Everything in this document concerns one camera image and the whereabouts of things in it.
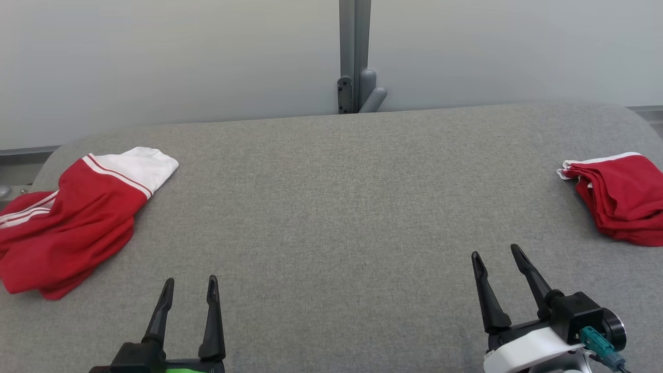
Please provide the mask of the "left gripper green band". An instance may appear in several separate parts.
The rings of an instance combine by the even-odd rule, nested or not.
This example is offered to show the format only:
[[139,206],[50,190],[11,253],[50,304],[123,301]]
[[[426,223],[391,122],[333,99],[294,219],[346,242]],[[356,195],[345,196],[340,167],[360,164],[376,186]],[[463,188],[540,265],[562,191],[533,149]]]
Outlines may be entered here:
[[[168,312],[172,307],[175,279],[166,279],[142,342],[164,344]],[[206,302],[208,304],[205,333],[198,349],[199,358],[166,360],[166,373],[225,373],[226,357],[219,284],[216,276],[209,276]]]

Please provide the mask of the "red T-shirt with white sleeve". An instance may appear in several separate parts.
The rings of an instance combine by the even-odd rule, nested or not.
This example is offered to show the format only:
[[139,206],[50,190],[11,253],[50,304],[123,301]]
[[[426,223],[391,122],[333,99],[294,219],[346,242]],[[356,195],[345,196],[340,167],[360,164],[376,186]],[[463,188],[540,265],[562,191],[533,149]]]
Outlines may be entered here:
[[0,211],[0,285],[62,299],[130,241],[135,215],[178,166],[150,147],[88,154],[56,190],[15,198]]

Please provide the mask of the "grey metal post with foot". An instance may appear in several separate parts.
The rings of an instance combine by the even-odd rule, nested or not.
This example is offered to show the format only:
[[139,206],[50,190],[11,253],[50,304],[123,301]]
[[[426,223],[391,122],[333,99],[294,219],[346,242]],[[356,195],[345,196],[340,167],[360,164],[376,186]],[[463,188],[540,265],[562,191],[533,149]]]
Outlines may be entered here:
[[371,4],[339,0],[339,114],[377,112],[388,95],[368,67]]

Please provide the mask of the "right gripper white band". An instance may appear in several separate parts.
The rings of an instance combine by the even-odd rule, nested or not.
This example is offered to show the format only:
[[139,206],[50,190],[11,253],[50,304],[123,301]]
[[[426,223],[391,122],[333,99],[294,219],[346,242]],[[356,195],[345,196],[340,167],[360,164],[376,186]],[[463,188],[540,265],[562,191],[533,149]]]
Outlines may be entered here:
[[[563,296],[552,289],[518,244],[511,244],[518,270],[525,276],[537,303],[538,319],[551,317],[551,302]],[[488,272],[478,252],[471,255],[488,351],[484,373],[590,373],[589,359],[579,338],[570,335],[573,324],[550,319],[511,326],[488,281]]]

